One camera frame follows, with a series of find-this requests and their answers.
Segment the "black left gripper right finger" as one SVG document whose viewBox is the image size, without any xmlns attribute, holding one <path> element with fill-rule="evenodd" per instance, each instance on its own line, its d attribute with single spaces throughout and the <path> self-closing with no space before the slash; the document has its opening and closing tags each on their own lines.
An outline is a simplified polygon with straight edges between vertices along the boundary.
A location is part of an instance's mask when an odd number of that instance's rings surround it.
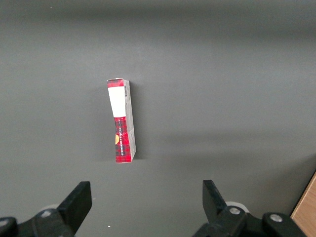
<svg viewBox="0 0 316 237">
<path fill-rule="evenodd" d="M 262 237 L 261 221 L 242 208 L 228 206 L 212 180 L 202 183 L 202 205 L 208 222 L 195 237 Z"/>
</svg>

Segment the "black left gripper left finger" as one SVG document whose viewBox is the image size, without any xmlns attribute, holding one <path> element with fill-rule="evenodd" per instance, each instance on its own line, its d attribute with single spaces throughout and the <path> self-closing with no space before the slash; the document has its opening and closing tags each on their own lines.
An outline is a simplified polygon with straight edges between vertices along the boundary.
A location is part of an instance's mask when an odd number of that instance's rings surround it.
<svg viewBox="0 0 316 237">
<path fill-rule="evenodd" d="M 46 208 L 19 225 L 21 237 L 73 237 L 92 207 L 91 185 L 80 182 L 56 207 Z"/>
</svg>

